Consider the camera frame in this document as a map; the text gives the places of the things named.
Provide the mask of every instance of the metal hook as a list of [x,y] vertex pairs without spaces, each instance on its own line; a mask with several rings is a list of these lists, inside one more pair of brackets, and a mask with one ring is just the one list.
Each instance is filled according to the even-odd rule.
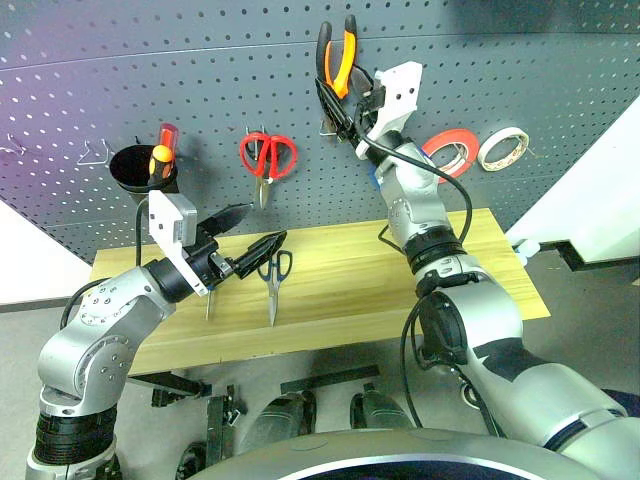
[[87,149],[86,152],[84,152],[82,155],[80,155],[80,158],[78,159],[78,161],[76,162],[76,165],[104,165],[105,163],[107,163],[110,159],[110,154],[113,153],[113,150],[111,149],[111,147],[109,146],[109,144],[107,143],[107,141],[104,138],[100,139],[100,143],[102,143],[102,146],[105,149],[105,155],[104,155],[104,159],[103,160],[98,160],[98,161],[86,161],[83,162],[83,160],[85,158],[87,158],[89,155],[91,155],[93,153],[94,157],[100,157],[100,153],[96,152],[92,147],[91,144],[89,142],[89,140],[85,140],[84,141],[84,147]]
[[13,148],[0,147],[0,152],[15,153],[16,155],[20,156],[23,156],[26,153],[27,147],[21,145],[18,139],[12,134],[7,133],[7,140],[9,140],[9,142],[11,142],[11,144],[16,147],[17,150],[14,150]]

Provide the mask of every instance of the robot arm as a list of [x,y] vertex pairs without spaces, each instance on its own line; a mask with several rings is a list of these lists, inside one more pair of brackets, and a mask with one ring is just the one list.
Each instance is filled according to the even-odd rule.
[[[409,62],[376,74],[380,85],[358,107],[373,124],[368,134],[359,124],[367,119],[327,111],[340,107],[327,99],[321,104],[334,123],[346,119],[336,125],[338,135],[377,167],[391,233],[416,280],[423,352],[455,365],[472,382],[507,438],[562,453],[602,478],[637,478],[640,420],[627,417],[621,405],[570,368],[524,348],[517,305],[454,236],[437,176],[390,154],[433,167],[401,133],[416,109],[421,71]],[[375,142],[393,152],[376,149]]]
[[[184,203],[184,198],[174,201]],[[109,476],[115,471],[116,404],[140,344],[175,312],[175,303],[233,273],[246,277],[284,242],[286,232],[274,233],[237,259],[222,257],[213,236],[247,211],[247,206],[228,207],[201,222],[193,244],[185,248],[186,258],[154,260],[101,283],[47,342],[38,361],[44,386],[27,479],[117,478]],[[179,261],[195,282],[182,275],[175,265]]]

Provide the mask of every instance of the pegboard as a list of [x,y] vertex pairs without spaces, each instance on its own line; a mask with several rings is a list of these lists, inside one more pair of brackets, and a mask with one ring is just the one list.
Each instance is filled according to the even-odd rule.
[[[466,127],[480,141],[518,126],[532,152],[461,180],[510,227],[638,95],[637,2],[0,3],[0,197],[76,255],[133,245],[135,204],[99,160],[161,122],[181,130],[180,189],[199,213],[253,199],[237,145],[245,126],[294,138],[299,163],[265,211],[232,233],[383,218],[370,167],[318,134],[315,38],[356,15],[370,72],[424,66],[404,133]],[[449,209],[463,207],[449,185]]]

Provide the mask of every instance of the wooden shelf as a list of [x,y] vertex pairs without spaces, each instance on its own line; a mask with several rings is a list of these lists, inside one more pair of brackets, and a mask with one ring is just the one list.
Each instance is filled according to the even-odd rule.
[[[464,212],[452,212],[456,231]],[[257,356],[368,342],[400,335],[414,305],[415,281],[406,260],[376,238],[385,221],[289,230],[291,275],[280,287],[278,316],[269,327],[267,286],[253,274],[216,289],[207,322],[206,297],[177,306],[141,345],[131,374],[242,360]],[[261,234],[221,237],[220,251],[236,257]],[[464,244],[517,302],[523,319],[549,316],[544,302],[488,209],[474,210]],[[143,264],[161,258],[143,248]],[[134,248],[100,250],[92,279],[132,268]]]

